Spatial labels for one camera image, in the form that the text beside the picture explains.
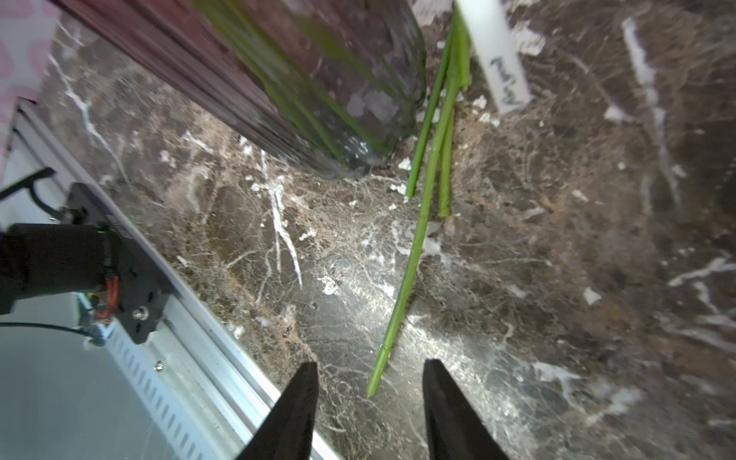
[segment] marble surface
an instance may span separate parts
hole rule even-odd
[[[413,140],[364,179],[308,176],[69,18],[43,112],[278,386],[319,363],[317,425],[346,459],[426,458],[427,357],[513,459],[731,459],[735,7],[509,11],[534,101],[497,118],[473,65],[454,215],[431,217],[371,399],[418,215]],[[430,73],[446,24],[424,28]]]

